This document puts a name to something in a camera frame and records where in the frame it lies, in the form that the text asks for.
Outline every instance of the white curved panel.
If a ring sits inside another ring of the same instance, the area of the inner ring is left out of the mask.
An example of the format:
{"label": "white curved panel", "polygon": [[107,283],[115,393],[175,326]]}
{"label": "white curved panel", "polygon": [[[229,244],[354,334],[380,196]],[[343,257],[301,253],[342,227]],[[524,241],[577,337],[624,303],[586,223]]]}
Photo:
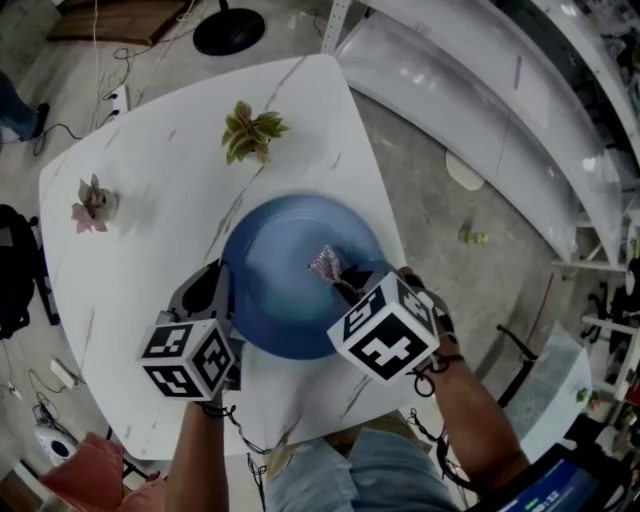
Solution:
{"label": "white curved panel", "polygon": [[356,27],[337,58],[352,87],[462,158],[563,260],[571,260],[576,196],[544,150],[509,119],[509,110],[484,85],[419,35],[380,13]]}
{"label": "white curved panel", "polygon": [[619,173],[578,98],[541,50],[487,0],[364,0],[464,66],[509,107],[575,190],[612,264]]}
{"label": "white curved panel", "polygon": [[636,161],[640,163],[638,121],[618,65],[609,55],[600,34],[572,0],[531,1],[562,32],[594,74],[629,137]]}

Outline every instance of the jeans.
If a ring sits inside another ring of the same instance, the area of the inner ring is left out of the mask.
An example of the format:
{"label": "jeans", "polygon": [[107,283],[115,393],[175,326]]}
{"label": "jeans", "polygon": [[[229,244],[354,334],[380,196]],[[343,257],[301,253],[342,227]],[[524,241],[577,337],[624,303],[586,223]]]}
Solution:
{"label": "jeans", "polygon": [[29,140],[37,124],[38,114],[22,102],[9,77],[0,71],[0,126],[11,128],[20,140]]}

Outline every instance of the black chair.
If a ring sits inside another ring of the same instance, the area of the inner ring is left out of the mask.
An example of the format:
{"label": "black chair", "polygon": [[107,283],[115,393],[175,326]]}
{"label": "black chair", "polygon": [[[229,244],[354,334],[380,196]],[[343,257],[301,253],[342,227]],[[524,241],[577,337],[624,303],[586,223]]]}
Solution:
{"label": "black chair", "polygon": [[0,340],[8,339],[29,325],[27,310],[38,287],[51,325],[60,323],[60,317],[52,311],[46,285],[48,278],[44,252],[38,247],[33,228],[38,218],[29,222],[7,205],[0,205]]}

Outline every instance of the string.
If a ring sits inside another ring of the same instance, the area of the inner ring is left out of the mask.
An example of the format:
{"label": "string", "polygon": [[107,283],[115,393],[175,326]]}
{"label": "string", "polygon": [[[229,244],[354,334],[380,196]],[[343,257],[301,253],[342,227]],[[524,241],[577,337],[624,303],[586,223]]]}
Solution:
{"label": "string", "polygon": [[266,512],[267,508],[264,500],[264,484],[262,482],[262,475],[267,472],[267,466],[258,466],[255,461],[251,458],[251,454],[247,453],[247,465],[249,466],[249,471],[253,475],[253,481],[256,483],[256,487],[258,487],[258,493],[260,494],[260,502],[262,503],[262,511]]}
{"label": "string", "polygon": [[[438,338],[442,338],[447,336],[452,343],[458,344],[458,338],[456,337],[455,332],[446,331],[442,332],[438,335]],[[434,352],[431,354],[427,360],[427,363],[421,369],[413,369],[407,375],[415,375],[416,379],[413,383],[413,388],[416,393],[423,398],[429,398],[433,396],[436,391],[435,385],[433,383],[433,379],[427,375],[427,372],[430,373],[444,373],[449,369],[449,366],[452,362],[455,361],[464,361],[464,357],[461,355],[452,355],[452,356],[443,356],[438,352]],[[429,384],[429,391],[423,392],[420,390],[419,384],[421,382],[427,382]]]}
{"label": "string", "polygon": [[208,402],[197,402],[198,405],[202,408],[202,412],[207,415],[209,418],[221,419],[221,418],[229,418],[229,421],[238,429],[238,434],[244,441],[244,444],[247,445],[253,453],[257,453],[258,455],[266,455],[271,452],[270,448],[260,448],[258,445],[249,441],[246,437],[244,437],[244,433],[242,432],[242,425],[236,421],[233,416],[233,413],[236,411],[236,406],[232,405],[230,408],[226,407],[217,407],[215,405],[211,405]]}

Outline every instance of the white cable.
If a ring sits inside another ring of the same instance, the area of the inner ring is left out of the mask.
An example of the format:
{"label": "white cable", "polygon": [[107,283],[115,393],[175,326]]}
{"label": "white cable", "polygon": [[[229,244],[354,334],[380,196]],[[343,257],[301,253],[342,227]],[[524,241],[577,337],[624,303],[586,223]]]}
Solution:
{"label": "white cable", "polygon": [[98,110],[98,105],[100,102],[100,52],[98,52],[98,41],[96,40],[96,29],[98,26],[98,0],[94,0],[93,4],[93,49],[96,53],[96,108],[93,111],[93,116],[91,117],[91,125],[89,126],[89,131],[93,130],[93,123],[95,121],[96,113]]}
{"label": "white cable", "polygon": [[[191,0],[191,3],[189,4],[189,8],[187,9],[187,12],[184,13],[184,16],[180,17],[180,19],[178,20],[178,23],[179,23],[180,26],[182,25],[182,23],[186,19],[189,18],[189,13],[191,12],[191,9],[193,8],[193,4],[195,3],[195,1],[196,0]],[[151,73],[151,76],[147,80],[147,83],[144,86],[144,89],[142,89],[142,92],[140,92],[140,95],[138,96],[138,101],[136,102],[136,107],[138,107],[140,105],[140,102],[142,101],[142,98],[144,97],[144,94],[147,92],[147,89],[149,88],[149,85],[151,84],[151,80],[154,79],[154,77],[156,76],[156,73],[158,72],[158,68],[160,67],[160,63],[162,62],[162,59],[164,59],[164,57],[167,54],[167,52],[173,46],[173,42],[176,40],[177,36],[178,36],[178,34],[177,34],[177,30],[176,30],[176,34],[171,38],[171,41],[169,41],[169,44],[164,49],[164,52],[162,52],[162,55],[160,55],[160,57],[158,57],[158,60],[156,60],[156,65],[153,68],[153,72]]]}

